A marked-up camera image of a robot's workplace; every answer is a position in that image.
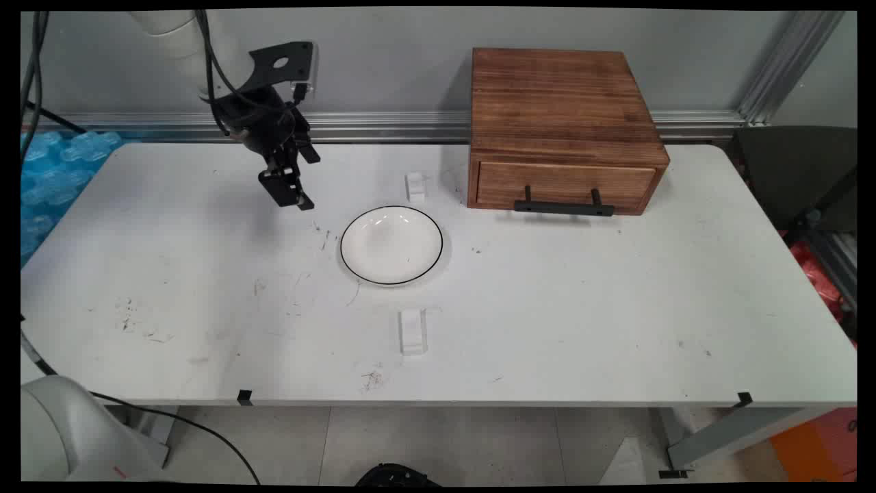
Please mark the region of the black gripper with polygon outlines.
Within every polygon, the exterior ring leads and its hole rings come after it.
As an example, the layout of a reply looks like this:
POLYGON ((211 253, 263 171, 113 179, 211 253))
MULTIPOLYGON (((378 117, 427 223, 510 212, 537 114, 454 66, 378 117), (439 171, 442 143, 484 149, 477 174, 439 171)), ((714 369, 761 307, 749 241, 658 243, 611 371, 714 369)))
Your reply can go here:
POLYGON ((320 162, 309 136, 309 122, 275 88, 258 88, 244 96, 254 103, 234 94, 220 97, 219 121, 229 137, 263 156, 267 168, 259 173, 259 182, 277 206, 312 210, 315 203, 304 191, 298 166, 301 156, 310 164, 320 162))

